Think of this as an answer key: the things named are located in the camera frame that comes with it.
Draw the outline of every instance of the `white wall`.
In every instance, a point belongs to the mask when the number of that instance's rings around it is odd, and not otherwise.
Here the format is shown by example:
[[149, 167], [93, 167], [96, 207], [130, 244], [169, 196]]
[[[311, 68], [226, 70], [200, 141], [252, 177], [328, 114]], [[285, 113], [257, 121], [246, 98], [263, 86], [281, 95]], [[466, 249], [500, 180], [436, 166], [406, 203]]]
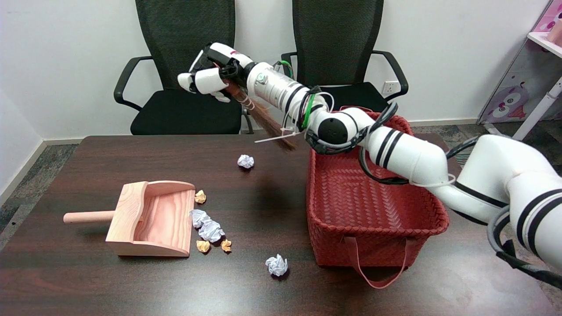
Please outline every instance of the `white wall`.
[[[290, 0], [237, 0], [236, 49], [274, 62], [293, 51]], [[410, 120], [476, 118], [548, 0], [387, 0], [376, 49], [409, 80], [398, 99]], [[148, 54], [133, 0], [3, 0], [2, 88], [43, 138], [127, 134], [135, 111], [112, 91], [128, 59]], [[372, 57], [367, 80], [393, 79]], [[151, 62], [125, 97], [161, 86]]]
[[0, 89], [0, 195], [41, 142], [41, 137]]

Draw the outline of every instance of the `green cable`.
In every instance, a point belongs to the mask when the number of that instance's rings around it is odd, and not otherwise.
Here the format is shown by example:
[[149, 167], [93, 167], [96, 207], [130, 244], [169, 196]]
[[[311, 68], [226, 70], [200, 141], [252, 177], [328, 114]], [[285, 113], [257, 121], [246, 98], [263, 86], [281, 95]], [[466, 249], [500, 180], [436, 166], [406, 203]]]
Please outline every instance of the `green cable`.
[[307, 128], [309, 126], [309, 116], [310, 110], [312, 109], [312, 103], [314, 102], [315, 94], [312, 94], [309, 98], [309, 105], [306, 107], [305, 118], [302, 121], [302, 128]]
[[285, 66], [287, 66], [287, 68], [289, 68], [289, 75], [291, 76], [291, 78], [293, 78], [293, 66], [291, 66], [291, 63], [288, 62], [288, 61], [284, 61], [284, 60], [281, 60], [281, 61], [279, 61], [279, 62], [280, 62], [282, 65], [285, 65]]

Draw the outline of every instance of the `black office chair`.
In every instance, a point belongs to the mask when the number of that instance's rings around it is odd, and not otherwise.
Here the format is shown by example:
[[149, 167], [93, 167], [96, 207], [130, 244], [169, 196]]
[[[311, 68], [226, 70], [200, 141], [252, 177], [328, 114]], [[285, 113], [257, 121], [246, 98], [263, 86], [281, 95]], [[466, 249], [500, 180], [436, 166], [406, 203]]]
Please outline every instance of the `black office chair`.
[[[383, 14], [383, 0], [293, 0], [293, 28], [297, 51], [281, 55], [291, 63], [297, 56], [297, 81], [322, 87], [334, 96], [335, 110], [343, 105], [381, 112], [388, 101], [406, 94], [408, 82], [389, 52], [373, 51]], [[400, 91], [386, 98], [364, 82], [371, 54], [383, 55], [394, 70]], [[283, 66], [286, 75], [289, 68]]]
[[[238, 134], [242, 106], [210, 95], [189, 93], [178, 74], [189, 71], [199, 51], [210, 42], [234, 45], [233, 0], [136, 0], [137, 13], [150, 56], [132, 58], [114, 91], [117, 103], [139, 111], [133, 135]], [[123, 99], [123, 91], [139, 61], [154, 60], [164, 90], [140, 107]], [[250, 120], [246, 116], [252, 133]]]

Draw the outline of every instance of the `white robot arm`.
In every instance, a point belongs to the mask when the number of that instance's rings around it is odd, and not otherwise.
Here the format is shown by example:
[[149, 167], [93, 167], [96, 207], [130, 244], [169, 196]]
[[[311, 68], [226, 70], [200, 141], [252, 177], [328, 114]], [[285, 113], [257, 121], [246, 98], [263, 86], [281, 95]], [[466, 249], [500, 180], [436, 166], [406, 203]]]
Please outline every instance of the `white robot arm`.
[[[376, 179], [363, 161], [364, 171], [375, 180], [424, 187], [463, 217], [489, 224], [492, 232], [497, 232], [497, 221], [509, 209], [521, 245], [562, 269], [562, 178], [534, 148], [508, 137], [484, 135], [445, 153], [436, 145], [383, 126], [396, 112], [395, 103], [377, 121], [353, 107], [330, 112], [322, 96], [326, 93], [314, 93], [271, 65], [255, 63], [219, 43], [207, 46], [190, 73], [178, 76], [182, 87], [202, 93], [224, 89], [224, 78], [235, 79], [250, 97], [260, 97], [283, 111], [293, 123], [293, 134], [305, 132], [318, 153], [337, 154], [359, 145], [360, 160], [368, 152], [373, 163], [404, 178]], [[459, 177], [451, 178], [447, 159], [471, 145], [474, 149]], [[494, 236], [490, 243], [513, 268], [562, 288], [560, 276], [515, 258], [514, 251], [498, 245]]]

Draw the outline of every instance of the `electrical outlet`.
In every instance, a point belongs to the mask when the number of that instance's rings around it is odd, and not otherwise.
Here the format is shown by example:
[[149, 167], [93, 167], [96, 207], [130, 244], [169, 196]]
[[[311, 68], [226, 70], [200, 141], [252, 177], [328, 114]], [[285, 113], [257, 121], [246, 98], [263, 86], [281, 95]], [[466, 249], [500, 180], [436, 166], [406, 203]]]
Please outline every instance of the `electrical outlet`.
[[383, 92], [381, 94], [393, 94], [400, 90], [400, 83], [398, 81], [385, 81], [383, 85]]

